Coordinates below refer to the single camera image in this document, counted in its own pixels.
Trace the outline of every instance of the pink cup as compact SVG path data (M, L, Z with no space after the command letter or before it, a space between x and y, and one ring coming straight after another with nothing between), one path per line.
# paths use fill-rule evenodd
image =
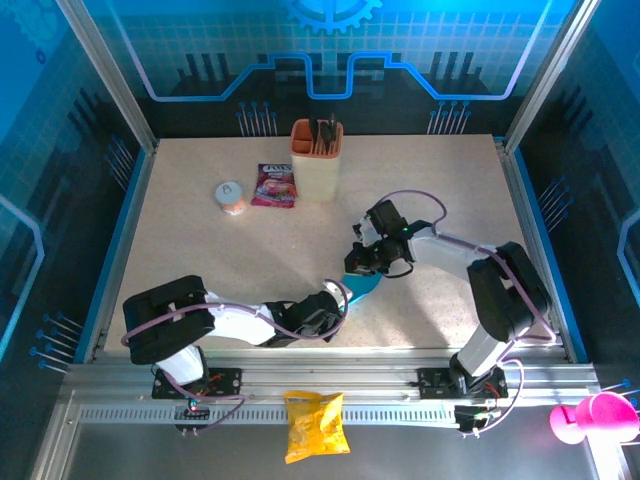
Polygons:
M569 445L577 445L587 436L576 421L576 410L573 407L555 407L549 416L549 425L558 440Z
M575 409L575 420L587 435L612 442L630 442L640 431L640 420L631 402L613 392L585 398Z

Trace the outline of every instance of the pen holder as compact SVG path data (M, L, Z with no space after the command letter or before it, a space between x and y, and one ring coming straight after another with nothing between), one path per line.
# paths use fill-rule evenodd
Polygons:
M328 123L319 120L318 124ZM318 135L312 138L309 119L296 121L291 130L291 163L298 198L310 202L330 202L338 192L340 156L342 153L342 124L338 122L336 140L327 149Z

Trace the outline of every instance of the pink snack package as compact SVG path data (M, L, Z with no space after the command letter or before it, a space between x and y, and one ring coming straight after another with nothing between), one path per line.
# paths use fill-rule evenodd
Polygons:
M251 205L293 208L295 201L296 186L291 165L258 165L258 183Z

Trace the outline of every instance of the black utensil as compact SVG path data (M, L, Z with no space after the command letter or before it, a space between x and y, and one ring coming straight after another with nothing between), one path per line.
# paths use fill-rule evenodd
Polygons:
M320 124L320 138L324 142L325 155L329 153L329 147L331 146L331 127L327 122Z
M331 143L333 144L338 138L338 120L336 119L336 114L332 113L331 118L329 119L329 128L331 129Z
M316 150L316 144L318 143L318 119L316 117L309 117L309 128L311 129L311 153Z

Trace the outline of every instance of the white container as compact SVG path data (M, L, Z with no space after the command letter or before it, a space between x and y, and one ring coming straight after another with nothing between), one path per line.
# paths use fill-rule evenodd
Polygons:
M215 196L222 211L229 215L240 215L248 205L242 195L242 187L236 182L225 182L219 185Z
M337 125L336 141L326 151L322 140L312 151L309 120L298 120L291 132L291 163L298 198L309 202L331 202L338 193L342 124Z

